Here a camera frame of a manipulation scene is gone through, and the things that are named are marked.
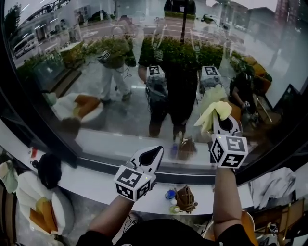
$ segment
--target tiled floor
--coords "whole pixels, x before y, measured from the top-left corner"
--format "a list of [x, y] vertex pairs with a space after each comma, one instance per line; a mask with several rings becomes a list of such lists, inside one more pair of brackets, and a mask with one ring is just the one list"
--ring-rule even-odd
[[[102, 204], [84, 197], [81, 197], [77, 194], [69, 192], [67, 190], [62, 190], [63, 193], [71, 200], [74, 215], [75, 223], [74, 228], [69, 234], [64, 235], [64, 240], [67, 242], [68, 246], [76, 245], [79, 237], [83, 235], [92, 219], [95, 218], [102, 210], [104, 210], [107, 205]], [[177, 219], [182, 223], [189, 225], [197, 230], [197, 227], [194, 224], [202, 224], [211, 216], [185, 216], [185, 215], [175, 215], [167, 216], [160, 214], [150, 214], [150, 213], [137, 213], [143, 220], [152, 220], [152, 219]], [[114, 243], [119, 239], [123, 233], [124, 227], [120, 230], [118, 235], [114, 239]], [[52, 240], [51, 236], [47, 236], [38, 231], [32, 231], [29, 227], [28, 220], [21, 214], [19, 206], [17, 205], [16, 209], [16, 234], [18, 242], [24, 244], [25, 246], [48, 246], [49, 242]]]

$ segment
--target forearm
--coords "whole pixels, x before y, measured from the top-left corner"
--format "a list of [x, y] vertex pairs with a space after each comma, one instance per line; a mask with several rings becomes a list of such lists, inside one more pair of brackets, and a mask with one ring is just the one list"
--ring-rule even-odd
[[139, 68], [138, 68], [138, 75], [139, 75], [139, 78], [140, 78], [144, 83], [146, 83], [146, 80], [147, 80], [147, 76], [146, 76], [146, 67], [139, 65]]
[[89, 231], [100, 232], [106, 237], [113, 239], [121, 229], [133, 205], [133, 201], [117, 196], [113, 202], [90, 223]]
[[213, 207], [215, 235], [221, 234], [233, 224], [241, 223], [242, 206], [237, 190], [235, 175], [231, 169], [217, 168], [215, 178], [215, 193]]
[[241, 105], [241, 107], [244, 105], [244, 102], [242, 101], [242, 99], [240, 98], [239, 94], [237, 92], [233, 92], [232, 93], [233, 97], [235, 98], [235, 100]]

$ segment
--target brown leather glove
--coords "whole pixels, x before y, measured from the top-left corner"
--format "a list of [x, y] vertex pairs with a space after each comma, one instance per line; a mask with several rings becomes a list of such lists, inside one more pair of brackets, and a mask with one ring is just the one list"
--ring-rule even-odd
[[198, 206], [198, 203], [194, 202], [194, 196], [188, 186], [183, 187], [179, 191], [176, 190], [176, 200], [180, 210], [189, 214]]

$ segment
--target blue cap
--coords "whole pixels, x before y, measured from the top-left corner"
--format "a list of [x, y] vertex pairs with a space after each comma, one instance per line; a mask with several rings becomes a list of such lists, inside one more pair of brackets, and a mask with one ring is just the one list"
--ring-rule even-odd
[[169, 195], [170, 197], [175, 197], [175, 191], [174, 191], [174, 190], [169, 190], [169, 191], [168, 191], [168, 195]]

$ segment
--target black shirt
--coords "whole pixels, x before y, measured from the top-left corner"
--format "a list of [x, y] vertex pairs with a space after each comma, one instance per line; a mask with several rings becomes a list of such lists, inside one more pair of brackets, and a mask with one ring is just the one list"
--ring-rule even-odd
[[[103, 234], [88, 231], [77, 246], [112, 246]], [[253, 246], [243, 226], [225, 230], [216, 242], [204, 239], [191, 227], [176, 220], [152, 220], [133, 225], [117, 241], [116, 246]]]
[[230, 83], [230, 96], [229, 101], [234, 103], [235, 105], [242, 107], [239, 102], [233, 96], [233, 90], [236, 87], [238, 89], [238, 95], [240, 99], [245, 102], [248, 101], [250, 104], [249, 111], [254, 113], [256, 111], [256, 106], [253, 99], [253, 90], [252, 90], [252, 76], [248, 76], [244, 72], [240, 72], [236, 75]]
[[197, 71], [201, 69], [191, 42], [181, 44], [168, 36], [168, 31], [148, 35], [142, 43], [139, 64], [144, 67], [159, 65], [165, 72], [169, 97], [195, 98], [197, 90]]

